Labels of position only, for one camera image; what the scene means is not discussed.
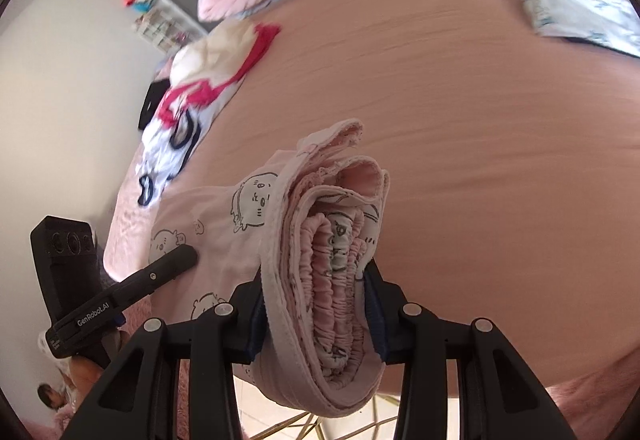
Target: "black device with genrobot.ai logo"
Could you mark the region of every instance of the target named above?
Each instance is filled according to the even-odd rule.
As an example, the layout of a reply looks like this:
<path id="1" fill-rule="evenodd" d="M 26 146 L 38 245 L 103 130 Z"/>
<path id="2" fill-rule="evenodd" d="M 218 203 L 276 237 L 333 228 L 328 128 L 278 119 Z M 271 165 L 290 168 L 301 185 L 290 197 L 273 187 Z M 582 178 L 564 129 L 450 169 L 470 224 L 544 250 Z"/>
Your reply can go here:
<path id="1" fill-rule="evenodd" d="M 81 355 L 105 368 L 117 354 L 122 311 L 195 266 L 198 255 L 180 245 L 123 282 L 103 290 L 91 226 L 47 216 L 31 232 L 31 249 L 51 328 L 54 357 Z"/>

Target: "camera lens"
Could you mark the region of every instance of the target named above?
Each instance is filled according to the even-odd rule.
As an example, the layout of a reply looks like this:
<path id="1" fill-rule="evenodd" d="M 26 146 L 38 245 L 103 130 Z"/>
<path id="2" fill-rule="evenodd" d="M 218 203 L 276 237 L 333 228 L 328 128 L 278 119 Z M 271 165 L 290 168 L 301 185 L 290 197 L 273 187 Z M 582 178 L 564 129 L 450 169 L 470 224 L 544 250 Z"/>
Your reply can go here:
<path id="1" fill-rule="evenodd" d="M 80 240 L 78 239 L 78 235 L 76 233 L 69 233 L 69 236 L 66 237 L 66 241 L 69 244 L 69 250 L 71 251 L 71 254 L 80 254 Z"/>
<path id="2" fill-rule="evenodd" d="M 84 235 L 82 237 L 82 249 L 85 251 L 90 251 L 92 250 L 92 248 L 94 248 L 94 241 L 92 240 L 91 236 Z"/>
<path id="3" fill-rule="evenodd" d="M 62 241 L 60 233 L 53 233 L 53 235 L 51 236 L 51 244 L 53 245 L 53 248 L 59 253 L 62 253 L 65 250 L 65 244 Z"/>

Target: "red trim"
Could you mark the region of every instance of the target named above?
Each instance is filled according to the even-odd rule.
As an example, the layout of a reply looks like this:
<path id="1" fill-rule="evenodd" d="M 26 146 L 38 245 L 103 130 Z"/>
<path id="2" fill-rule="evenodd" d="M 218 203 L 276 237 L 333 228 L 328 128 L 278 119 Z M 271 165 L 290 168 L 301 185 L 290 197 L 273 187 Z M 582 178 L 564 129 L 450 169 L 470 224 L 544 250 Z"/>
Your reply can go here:
<path id="1" fill-rule="evenodd" d="M 171 128 L 175 126 L 178 122 L 180 113 L 189 106 L 209 106 L 213 101 L 218 99 L 226 87 L 241 80 L 242 77 L 244 77 L 254 67 L 254 65 L 262 59 L 262 56 L 265 55 L 271 46 L 271 43 L 273 43 L 273 39 L 280 32 L 280 26 L 258 24 L 255 26 L 254 30 L 258 34 L 254 46 L 252 46 L 251 51 L 249 51 L 249 55 L 231 79 L 213 88 L 209 84 L 208 80 L 201 79 L 199 81 L 194 81 L 193 83 L 188 83 L 186 85 L 177 86 L 167 90 L 162 98 L 160 106 L 158 107 L 158 111 L 156 112 L 156 116 L 162 121 L 162 125 L 164 127 Z M 188 90 L 193 91 L 190 94 L 187 94 L 184 103 L 180 106 L 180 113 L 174 114 L 170 108 L 171 103 Z"/>

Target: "black hair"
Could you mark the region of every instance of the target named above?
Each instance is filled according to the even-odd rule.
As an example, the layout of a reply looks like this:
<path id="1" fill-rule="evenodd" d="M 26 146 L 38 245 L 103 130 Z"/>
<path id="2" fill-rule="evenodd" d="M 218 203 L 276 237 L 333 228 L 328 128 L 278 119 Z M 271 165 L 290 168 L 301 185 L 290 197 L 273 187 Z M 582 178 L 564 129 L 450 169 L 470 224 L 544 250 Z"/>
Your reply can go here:
<path id="1" fill-rule="evenodd" d="M 56 409 L 53 406 L 53 402 L 51 402 L 51 397 L 49 396 L 49 391 L 52 391 L 51 386 L 48 384 L 41 384 L 38 386 L 38 396 L 42 403 L 47 406 L 49 409 Z"/>

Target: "pink comforter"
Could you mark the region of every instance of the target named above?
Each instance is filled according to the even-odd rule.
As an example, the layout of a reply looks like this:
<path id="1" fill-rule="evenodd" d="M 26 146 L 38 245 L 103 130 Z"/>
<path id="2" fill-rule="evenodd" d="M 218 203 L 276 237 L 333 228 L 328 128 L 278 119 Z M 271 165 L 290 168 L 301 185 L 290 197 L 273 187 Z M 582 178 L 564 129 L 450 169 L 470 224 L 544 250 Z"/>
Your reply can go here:
<path id="1" fill-rule="evenodd" d="M 535 36 L 520 0 L 290 0 L 255 20 L 283 31 L 170 192 L 358 117 L 394 179 L 378 264 L 409 298 L 491 317 L 549 386 L 638 346 L 640 61 Z M 136 192 L 132 168 L 108 270 L 146 263 Z"/>

